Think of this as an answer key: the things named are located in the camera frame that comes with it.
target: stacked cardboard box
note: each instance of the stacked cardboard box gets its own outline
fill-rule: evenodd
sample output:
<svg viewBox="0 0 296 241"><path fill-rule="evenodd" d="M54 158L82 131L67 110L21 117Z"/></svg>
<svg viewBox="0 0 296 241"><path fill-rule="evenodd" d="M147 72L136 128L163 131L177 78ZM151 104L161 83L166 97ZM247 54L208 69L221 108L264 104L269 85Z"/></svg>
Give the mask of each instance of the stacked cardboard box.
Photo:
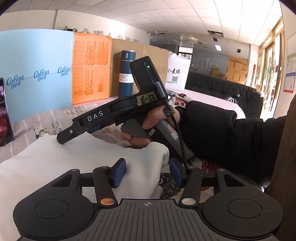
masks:
<svg viewBox="0 0 296 241"><path fill-rule="evenodd" d="M226 76L224 74L220 74L219 67L217 67L217 66L212 67L211 76L217 77L217 78L220 78L220 79L223 79L223 80L226 79Z"/></svg>
<svg viewBox="0 0 296 241"><path fill-rule="evenodd" d="M246 59L230 56L227 62L226 79L244 85L247 81L247 64L248 60Z"/></svg>

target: finger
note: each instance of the finger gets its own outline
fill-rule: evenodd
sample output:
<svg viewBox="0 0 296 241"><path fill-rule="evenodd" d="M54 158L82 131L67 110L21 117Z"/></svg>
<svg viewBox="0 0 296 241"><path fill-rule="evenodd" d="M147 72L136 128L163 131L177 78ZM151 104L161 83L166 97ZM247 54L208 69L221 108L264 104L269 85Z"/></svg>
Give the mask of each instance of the finger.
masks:
<svg viewBox="0 0 296 241"><path fill-rule="evenodd" d="M144 129L150 129L154 127L159 121L166 119L166 116L163 113L163 108L164 106L159 106L149 111L142 127Z"/></svg>
<svg viewBox="0 0 296 241"><path fill-rule="evenodd" d="M137 138L137 137L132 137L129 142L135 147L135 148L143 148L148 146L150 143L150 140L147 138Z"/></svg>
<svg viewBox="0 0 296 241"><path fill-rule="evenodd" d="M120 135L121 135L122 139L124 139L124 140L127 140L127 141L131 140L131 135L129 133L120 132Z"/></svg>

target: fluorescent light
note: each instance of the fluorescent light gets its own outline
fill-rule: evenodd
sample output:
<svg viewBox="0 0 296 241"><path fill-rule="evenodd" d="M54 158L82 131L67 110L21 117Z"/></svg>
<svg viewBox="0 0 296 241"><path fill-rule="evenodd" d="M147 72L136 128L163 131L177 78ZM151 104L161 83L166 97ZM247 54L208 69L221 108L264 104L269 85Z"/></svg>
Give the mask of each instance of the fluorescent light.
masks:
<svg viewBox="0 0 296 241"><path fill-rule="evenodd" d="M218 50L218 51L222 51L222 49L221 49L221 46L220 46L220 45L217 45L217 44L215 44L215 47L216 47L216 50Z"/></svg>

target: white cloth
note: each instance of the white cloth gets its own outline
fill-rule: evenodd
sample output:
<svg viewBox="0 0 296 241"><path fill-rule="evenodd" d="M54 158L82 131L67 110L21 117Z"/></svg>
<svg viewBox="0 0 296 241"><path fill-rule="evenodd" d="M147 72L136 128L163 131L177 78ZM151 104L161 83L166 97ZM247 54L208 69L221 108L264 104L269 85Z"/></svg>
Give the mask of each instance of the white cloth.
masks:
<svg viewBox="0 0 296 241"><path fill-rule="evenodd" d="M16 241L19 233L12 213L16 204L32 192L72 168L81 173L100 166L113 166L126 159L126 173L120 186L114 189L121 198L149 199L153 197L161 169L168 163L168 149L156 142L136 150L84 133L61 145L56 136L45 134L18 155L0 164L0 241ZM83 195L95 201L94 191L83 189Z"/></svg>

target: blue gripper pad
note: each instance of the blue gripper pad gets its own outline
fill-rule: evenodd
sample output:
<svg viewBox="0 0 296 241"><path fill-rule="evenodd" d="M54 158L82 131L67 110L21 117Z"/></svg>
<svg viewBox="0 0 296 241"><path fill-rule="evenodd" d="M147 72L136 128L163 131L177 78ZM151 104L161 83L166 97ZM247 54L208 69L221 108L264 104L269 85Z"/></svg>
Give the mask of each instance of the blue gripper pad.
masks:
<svg viewBox="0 0 296 241"><path fill-rule="evenodd" d="M118 188L121 180L126 173L126 160L123 159L118 168L114 171L113 187Z"/></svg>
<svg viewBox="0 0 296 241"><path fill-rule="evenodd" d="M182 188L181 170L172 159L170 160L170 173L173 176L176 186Z"/></svg>

